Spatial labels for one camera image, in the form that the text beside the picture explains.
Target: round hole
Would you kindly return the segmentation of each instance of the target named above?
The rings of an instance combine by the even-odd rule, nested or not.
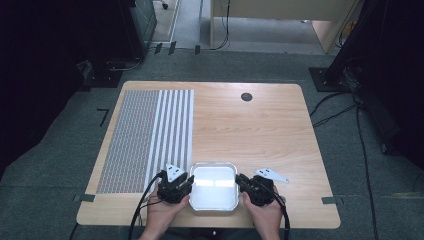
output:
[[[243,99],[243,101],[249,102],[253,99],[252,94],[250,93],[243,93],[241,95],[241,99]]]

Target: human hand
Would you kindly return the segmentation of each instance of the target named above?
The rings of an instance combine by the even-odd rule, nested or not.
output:
[[[161,202],[157,198],[157,189],[150,194],[147,207],[146,228],[140,237],[140,240],[156,240],[159,239],[168,229],[178,212],[188,205],[189,195],[185,196],[178,204],[169,204]]]
[[[280,239],[280,224],[283,213],[280,205],[274,200],[266,206],[256,206],[250,202],[250,197],[247,192],[243,192],[243,204],[249,210],[253,218],[253,224],[256,227],[259,235],[263,240]]]

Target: wrist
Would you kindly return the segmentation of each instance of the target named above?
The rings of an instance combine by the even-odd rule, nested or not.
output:
[[[139,240],[159,240],[163,233],[145,228]]]
[[[280,233],[278,231],[262,232],[259,235],[261,235],[262,240],[280,240]]]

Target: grating pattern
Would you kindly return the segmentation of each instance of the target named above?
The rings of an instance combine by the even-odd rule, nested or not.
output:
[[[170,163],[191,165],[194,90],[126,91],[97,193],[144,192]]]

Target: black tape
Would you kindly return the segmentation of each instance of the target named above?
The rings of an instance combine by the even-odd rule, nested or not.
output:
[[[175,45],[177,45],[177,41],[173,41],[173,42],[171,43],[171,46],[169,47],[169,53],[168,53],[168,55],[174,54],[174,51],[175,51]]]
[[[158,45],[156,45],[155,54],[160,53],[160,50],[162,50],[162,43],[159,43]]]
[[[334,197],[323,197],[321,198],[322,204],[336,204],[336,199]]]
[[[196,49],[194,50],[194,54],[197,55],[200,53],[200,45],[196,45]]]
[[[103,127],[103,123],[105,123],[106,117],[109,114],[109,109],[97,108],[97,111],[104,111],[105,115],[103,116],[102,122],[100,123],[100,127]]]
[[[75,195],[74,202],[94,202],[96,195],[91,194],[83,194],[83,195]]]

